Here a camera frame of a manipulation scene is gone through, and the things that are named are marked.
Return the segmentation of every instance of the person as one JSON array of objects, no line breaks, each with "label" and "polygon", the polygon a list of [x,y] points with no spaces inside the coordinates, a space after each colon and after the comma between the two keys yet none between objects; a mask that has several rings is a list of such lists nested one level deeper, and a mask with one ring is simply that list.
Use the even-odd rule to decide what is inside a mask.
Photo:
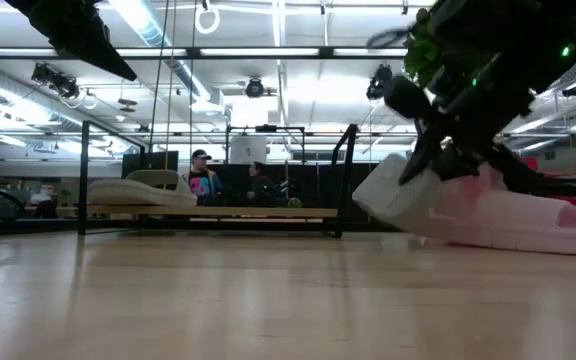
[{"label": "person", "polygon": [[190,171],[183,174],[182,179],[190,186],[190,190],[197,196],[197,204],[204,205],[217,199],[222,189],[221,180],[214,171],[208,169],[208,160],[212,157],[204,150],[196,150],[191,156]]},{"label": "person", "polygon": [[268,176],[264,175],[263,168],[262,163],[255,161],[248,170],[252,182],[246,198],[257,206],[268,205],[272,199],[272,182]]}]

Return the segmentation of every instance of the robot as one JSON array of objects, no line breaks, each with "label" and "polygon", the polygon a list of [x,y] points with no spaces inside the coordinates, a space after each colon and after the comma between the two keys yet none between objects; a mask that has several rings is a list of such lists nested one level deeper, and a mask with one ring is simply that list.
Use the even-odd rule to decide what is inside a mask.
[{"label": "robot", "polygon": [[6,0],[49,39],[58,53],[69,53],[124,79],[137,75],[110,43],[110,30],[96,5],[102,0]]},{"label": "robot", "polygon": [[[403,38],[409,76],[395,76],[384,90],[385,104],[414,120],[418,132],[400,185],[429,167],[442,180],[478,175],[483,162],[511,191],[557,182],[493,139],[576,64],[576,1],[439,0],[408,29],[377,34],[367,46]],[[432,104],[424,87],[437,95]]]},{"label": "robot", "polygon": [[384,87],[384,102],[414,120],[417,145],[408,161],[388,156],[353,200],[417,236],[576,255],[576,206],[542,196],[576,196],[576,179],[537,173],[494,142],[576,63],[576,1],[440,0],[417,20],[368,42],[407,38],[408,74]]}]

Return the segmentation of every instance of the metal frame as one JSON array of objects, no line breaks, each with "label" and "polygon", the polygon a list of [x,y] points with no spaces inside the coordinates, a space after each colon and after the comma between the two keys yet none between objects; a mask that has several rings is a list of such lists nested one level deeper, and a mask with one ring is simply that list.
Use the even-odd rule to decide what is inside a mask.
[{"label": "metal frame", "polygon": [[[92,123],[92,126],[101,128],[100,125],[97,123]],[[248,129],[251,130],[253,128],[233,128],[233,129]],[[171,132],[169,134],[170,138],[175,137],[188,137],[188,136],[202,136],[202,137],[219,137],[225,136],[227,133],[223,131],[216,131],[216,132]],[[306,132],[305,136],[309,137],[339,137],[341,133],[339,132]],[[80,136],[81,133],[79,132],[39,132],[39,131],[0,131],[0,135],[8,135],[8,136]],[[131,142],[137,141],[137,139],[150,137],[150,133],[134,133],[134,132],[116,132],[116,131],[104,131],[104,132],[95,132],[91,133],[92,136],[117,136],[126,141],[131,141],[128,139],[133,139]],[[154,137],[164,137],[166,136],[165,132],[154,132]],[[384,138],[416,138],[416,132],[357,132],[358,138],[365,138],[365,137],[384,137]],[[496,140],[504,140],[504,139],[564,139],[564,138],[576,138],[576,133],[503,133],[497,134],[495,136]]]},{"label": "metal frame", "polygon": [[[290,47],[186,47],[186,48],[135,48],[116,49],[125,60],[329,60],[329,59],[379,59],[403,60],[404,47],[367,50],[356,46],[300,46]],[[67,53],[58,54],[46,47],[0,47],[0,60],[78,60]]]},{"label": "metal frame", "polygon": [[[297,130],[301,132],[301,163],[306,164],[306,128],[303,126],[277,126],[273,127],[276,130],[285,130],[285,136],[292,136],[290,130]],[[230,133],[233,130],[243,130],[241,134],[246,134],[246,130],[251,130],[253,133],[257,134],[277,134],[277,132],[257,132],[254,127],[236,127],[228,125],[226,127],[226,160],[224,161],[225,165],[228,165],[230,161]]]},{"label": "metal frame", "polygon": [[344,227],[346,225],[346,220],[348,217],[348,209],[350,207],[350,173],[352,171],[352,159],[355,153],[355,141],[357,140],[357,132],[359,131],[359,126],[356,124],[350,124],[346,132],[335,146],[332,153],[331,165],[334,167],[337,165],[337,159],[339,158],[339,150],[341,146],[348,141],[348,147],[346,149],[346,158],[344,159],[344,167],[341,176],[341,188],[339,189],[339,203],[337,204],[337,220],[335,224],[335,232],[332,236],[335,239],[340,239],[343,235]]},{"label": "metal frame", "polygon": [[95,126],[103,131],[107,131],[108,134],[112,136],[117,136],[120,139],[129,142],[137,147],[139,147],[139,162],[140,167],[146,167],[146,147],[140,142],[135,141],[135,139],[130,139],[128,137],[119,135],[118,133],[100,126],[98,124],[92,124],[89,120],[82,123],[81,127],[81,156],[80,156],[80,169],[79,169],[79,214],[77,222],[77,233],[79,235],[86,235],[87,223],[88,223],[88,162],[90,160],[88,156],[88,148],[90,147],[90,126]]},{"label": "metal frame", "polygon": [[[97,126],[92,125],[90,121],[84,121],[82,125],[82,132],[81,132],[81,157],[80,157],[80,178],[79,178],[79,214],[77,219],[77,232],[79,235],[92,235],[95,233],[89,233],[87,231],[87,223],[88,223],[88,162],[89,162],[89,155],[88,155],[88,148],[90,143],[90,127]],[[102,130],[108,131],[108,133],[116,134],[109,129],[105,129],[100,127]],[[237,129],[234,127],[229,127],[227,132],[230,133],[230,130]],[[343,175],[342,175],[342,182],[341,182],[341,189],[339,192],[339,203],[337,204],[337,218],[335,221],[335,229],[334,232],[330,235],[336,239],[341,238],[343,234],[343,230],[346,226],[346,219],[347,219],[347,212],[349,209],[349,202],[350,202],[350,175],[351,175],[351,166],[353,162],[353,153],[355,148],[355,141],[357,139],[357,132],[358,126],[352,124],[348,126],[348,129],[342,135],[341,140],[335,146],[333,151],[333,158],[331,161],[331,165],[334,167],[337,165],[337,160],[339,158],[339,150],[341,149],[342,145],[348,142],[348,149],[346,151],[346,158],[343,165]],[[285,127],[285,128],[278,128],[278,130],[299,130],[302,133],[302,141],[305,144],[305,131],[302,127]],[[140,148],[140,165],[141,167],[145,167],[146,165],[146,149],[141,144],[136,143],[135,141],[124,138],[120,136],[123,140],[130,142]],[[302,147],[302,164],[306,163],[305,158],[305,147]],[[143,219],[142,217],[136,222],[137,228],[141,229],[143,227]],[[324,229],[327,228],[328,223],[324,221],[323,223]]]}]

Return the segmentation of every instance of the exposed ductwork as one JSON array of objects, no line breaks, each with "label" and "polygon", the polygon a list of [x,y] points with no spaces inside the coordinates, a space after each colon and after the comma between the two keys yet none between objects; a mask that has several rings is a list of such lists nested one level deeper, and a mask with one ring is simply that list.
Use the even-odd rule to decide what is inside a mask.
[{"label": "exposed ductwork", "polygon": [[[58,100],[44,95],[16,80],[0,74],[0,110],[11,112],[16,117],[28,121],[20,126],[28,126],[45,132],[76,132],[81,129],[82,121],[89,119],[85,113],[71,109]],[[18,139],[29,149],[49,149],[55,138]]]},{"label": "exposed ductwork", "polygon": [[20,114],[32,114],[46,122],[54,120],[55,125],[65,126],[72,129],[72,126],[81,127],[81,121],[90,118],[84,113],[70,109],[57,100],[42,94],[36,89],[12,80],[0,74],[0,103],[14,105]]},{"label": "exposed ductwork", "polygon": [[[109,0],[109,2],[146,45],[150,47],[161,47],[162,44],[172,46],[168,37],[164,35],[163,26],[157,19],[149,0]],[[195,102],[223,106],[221,91],[199,81],[184,61],[164,60],[164,63],[192,92]]]}]

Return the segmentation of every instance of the ceiling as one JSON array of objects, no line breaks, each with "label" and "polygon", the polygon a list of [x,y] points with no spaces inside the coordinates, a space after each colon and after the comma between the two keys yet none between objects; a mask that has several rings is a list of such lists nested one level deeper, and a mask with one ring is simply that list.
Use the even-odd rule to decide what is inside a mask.
[{"label": "ceiling", "polygon": [[[410,5],[420,6],[427,6],[432,2],[434,1],[409,1]],[[325,0],[327,15],[322,16],[321,0],[287,0],[285,20],[282,18],[279,29],[281,34],[277,35],[278,30],[273,23],[272,0],[213,0],[212,6],[218,8],[220,13],[219,26],[210,34],[201,34],[194,26],[195,1],[169,1],[171,8],[172,4],[177,3],[176,11],[166,11],[166,3],[166,0],[151,0],[160,23],[168,16],[166,32],[171,41],[174,34],[175,47],[360,47],[377,32],[411,23],[416,12],[411,10],[408,15],[402,15],[401,1],[394,0]],[[111,30],[113,45],[124,48],[145,46],[110,3],[100,4],[100,14]],[[201,22],[204,26],[210,25],[210,17],[210,14],[202,16]],[[46,38],[30,26],[26,17],[0,0],[0,47],[47,48],[49,44]],[[36,84],[30,76],[37,62],[2,59],[0,74],[32,89]],[[154,113],[157,129],[165,130],[163,126],[166,126],[168,121],[178,129],[190,128],[190,121],[193,122],[194,131],[225,129],[223,115],[190,111],[189,92],[174,74],[171,76],[166,65],[162,64],[160,67],[156,60],[129,61],[129,65],[139,76],[139,80],[134,83],[122,81],[117,76],[81,61],[41,62],[47,62],[55,70],[76,77],[79,86],[96,96],[98,103],[93,109],[84,106],[75,109],[81,114],[81,120],[93,118],[121,131],[135,131],[140,125],[150,125]],[[202,83],[222,90],[228,106],[244,101],[241,84],[245,84],[251,77],[261,78],[267,88],[280,87],[275,60],[195,60],[188,63]],[[410,125],[392,111],[371,103],[365,96],[369,79],[380,64],[388,64],[396,71],[403,66],[399,60],[282,60],[281,69],[285,72],[283,81],[286,86],[284,96],[287,99],[284,123],[304,126],[313,131],[333,132],[338,132],[351,123],[363,125],[363,131],[398,131],[402,125]],[[157,83],[161,86],[155,94]],[[57,99],[47,88],[41,87],[37,91]],[[138,102],[134,113],[123,114],[126,119],[122,122],[116,118],[120,114],[121,105],[117,103],[119,98]],[[572,106],[575,101],[576,99],[569,99],[565,104],[558,103],[555,106],[554,96],[545,94],[535,103],[535,113],[528,120],[538,120],[561,106]],[[272,101],[269,103],[268,121],[279,125],[279,101],[275,104],[272,104]],[[526,122],[518,119],[510,125],[509,130],[525,125]],[[558,122],[553,121],[548,126],[544,125],[532,131],[556,132],[558,125]],[[380,146],[410,144],[413,140],[412,137],[386,138],[380,142]],[[521,146],[526,144],[525,141],[515,143]]]}]

